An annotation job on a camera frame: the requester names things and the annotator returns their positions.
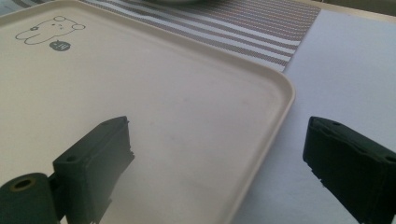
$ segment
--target tray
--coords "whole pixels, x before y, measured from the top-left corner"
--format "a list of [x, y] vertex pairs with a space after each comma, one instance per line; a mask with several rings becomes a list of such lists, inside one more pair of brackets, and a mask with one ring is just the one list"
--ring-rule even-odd
[[80, 2], [1, 17], [0, 40], [0, 183], [131, 121], [104, 224], [231, 222], [294, 99], [273, 69]]

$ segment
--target black plastic part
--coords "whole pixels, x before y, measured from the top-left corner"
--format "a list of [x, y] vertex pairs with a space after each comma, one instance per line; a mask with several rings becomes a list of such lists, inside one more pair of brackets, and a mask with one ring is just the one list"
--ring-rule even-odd
[[120, 174], [134, 159], [126, 117], [105, 121], [53, 162], [56, 179], [67, 189], [70, 224], [99, 223]]
[[396, 153], [338, 122], [312, 117], [304, 161], [359, 223], [390, 224], [396, 212]]
[[46, 175], [22, 175], [0, 188], [0, 223], [58, 223]]
[[99, 223], [121, 173], [134, 159], [128, 120], [95, 127], [53, 162], [50, 177], [29, 174], [0, 188], [0, 224]]

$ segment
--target tray rim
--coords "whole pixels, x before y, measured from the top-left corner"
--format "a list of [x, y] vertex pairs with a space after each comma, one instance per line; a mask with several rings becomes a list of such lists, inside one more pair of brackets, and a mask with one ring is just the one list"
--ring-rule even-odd
[[217, 53], [218, 54], [217, 56], [222, 56], [221, 57], [222, 60], [225, 60], [225, 58], [226, 58], [227, 61], [234, 60], [234, 61], [244, 63], [244, 64], [250, 63], [250, 65], [254, 66], [255, 69], [261, 68], [261, 69], [270, 70], [271, 72], [276, 74], [276, 77], [273, 79], [277, 79], [277, 82], [283, 82], [288, 87], [288, 91], [289, 91], [287, 94], [288, 102], [284, 106], [283, 113], [278, 117], [273, 131], [268, 136], [268, 141], [266, 141], [264, 143], [263, 142], [260, 143], [260, 148], [262, 149], [260, 155], [255, 160], [255, 162], [252, 163], [251, 168], [250, 168], [251, 170], [248, 173], [248, 175], [246, 176], [246, 180], [244, 181], [244, 183], [242, 183], [242, 185], [243, 185], [242, 188], [240, 190], [238, 190], [239, 192], [237, 193], [237, 195], [234, 196], [233, 203], [230, 205], [229, 209], [226, 209], [226, 210], [229, 210], [229, 213], [222, 220], [223, 220], [224, 224], [231, 224], [236, 212], [238, 211], [239, 207], [241, 206], [242, 202], [244, 201], [246, 194], [248, 193], [248, 190], [250, 189], [250, 186], [251, 186], [256, 174], [258, 173], [260, 167], [262, 166], [262, 163], [263, 163], [268, 151], [271, 149], [272, 144], [275, 142], [275, 139], [279, 133], [280, 127], [282, 126], [286, 116], [290, 112], [290, 108], [291, 108], [292, 104], [294, 103], [294, 100], [296, 97], [296, 90], [295, 90], [294, 86], [292, 85], [291, 81], [283, 73], [276, 71], [275, 69], [273, 69], [267, 65], [248, 60], [241, 56], [231, 54], [231, 53], [227, 52], [226, 50], [222, 50], [222, 49], [207, 45], [205, 43], [202, 43], [202, 42], [194, 40], [194, 39], [190, 39], [184, 35], [175, 34], [175, 33], [163, 30], [161, 28], [158, 28], [156, 26], [144, 23], [142, 21], [137, 21], [132, 18], [128, 18], [128, 17], [122, 16], [120, 14], [117, 14], [115, 12], [108, 11], [108, 10], [105, 10], [100, 7], [96, 7], [96, 6], [90, 5], [88, 3], [80, 2], [78, 0], [54, 0], [52, 2], [46, 2], [46, 3], [36, 5], [36, 6], [21, 9], [19, 11], [11, 12], [9, 14], [0, 16], [0, 27], [7, 24], [7, 22], [6, 22], [7, 20], [13, 20], [13, 18], [16, 18], [16, 21], [23, 20], [23, 18], [26, 17], [26, 15], [25, 15], [26, 12], [27, 12], [27, 16], [28, 16], [29, 14], [36, 14], [37, 12], [40, 12], [41, 10], [44, 10], [46, 8], [52, 8], [52, 7], [77, 7], [80, 9], [82, 8], [83, 10], [85, 10], [85, 9], [97, 10], [101, 13], [111, 15], [113, 18], [122, 20], [122, 22], [124, 22], [124, 23], [127, 21], [132, 21], [135, 24], [138, 24], [140, 26], [147, 26], [147, 27], [149, 27], [149, 29], [153, 30], [154, 32], [164, 33], [165, 35], [173, 36], [174, 38], [178, 38], [184, 42], [190, 42], [194, 45], [192, 47], [195, 47], [195, 48], [199, 47], [199, 49], [201, 49], [201, 50], [210, 50], [211, 52]]

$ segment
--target screw hole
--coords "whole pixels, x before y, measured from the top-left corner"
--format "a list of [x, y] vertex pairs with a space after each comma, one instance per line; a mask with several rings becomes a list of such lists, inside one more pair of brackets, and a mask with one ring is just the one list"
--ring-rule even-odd
[[22, 180], [19, 180], [17, 183], [11, 186], [11, 191], [18, 192], [25, 189], [29, 189], [35, 183], [35, 179], [32, 177], [27, 177]]
[[66, 161], [75, 161], [77, 159], [77, 157], [75, 156], [69, 156], [67, 157]]
[[390, 161], [390, 162], [396, 162], [396, 158], [394, 158], [394, 157], [387, 156], [387, 157], [385, 157], [385, 159], [387, 159], [387, 161]]
[[19, 182], [19, 183], [17, 183], [17, 184], [15, 185], [15, 189], [24, 188], [24, 187], [30, 185], [31, 183], [32, 183], [32, 181], [31, 181], [30, 179], [22, 180], [21, 182]]

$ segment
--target white table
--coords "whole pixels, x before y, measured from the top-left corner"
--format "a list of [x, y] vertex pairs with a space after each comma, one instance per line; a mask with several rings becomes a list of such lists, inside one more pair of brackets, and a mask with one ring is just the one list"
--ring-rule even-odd
[[395, 36], [395, 23], [319, 13], [285, 71], [295, 103], [235, 224], [358, 223], [303, 161], [306, 126], [335, 119], [396, 150]]

